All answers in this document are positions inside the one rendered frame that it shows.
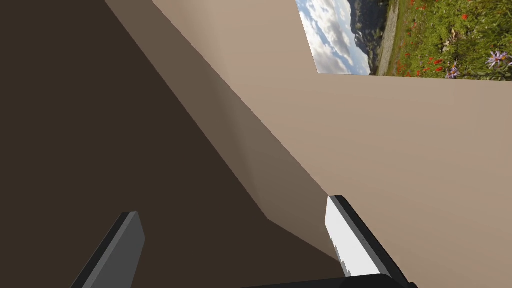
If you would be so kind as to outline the window with meadow view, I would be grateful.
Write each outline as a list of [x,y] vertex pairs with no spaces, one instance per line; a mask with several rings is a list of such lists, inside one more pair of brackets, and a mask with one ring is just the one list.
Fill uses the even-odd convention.
[[512,0],[295,0],[320,74],[512,82]]

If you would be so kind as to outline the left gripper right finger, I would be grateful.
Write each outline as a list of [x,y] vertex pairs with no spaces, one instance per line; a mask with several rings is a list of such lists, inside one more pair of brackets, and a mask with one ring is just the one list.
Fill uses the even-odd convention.
[[325,226],[344,273],[340,288],[418,288],[342,195],[327,198]]

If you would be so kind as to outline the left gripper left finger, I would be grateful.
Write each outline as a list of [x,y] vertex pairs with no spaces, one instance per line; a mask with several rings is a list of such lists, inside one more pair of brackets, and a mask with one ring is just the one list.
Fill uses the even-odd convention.
[[70,288],[132,288],[145,240],[139,213],[121,213]]

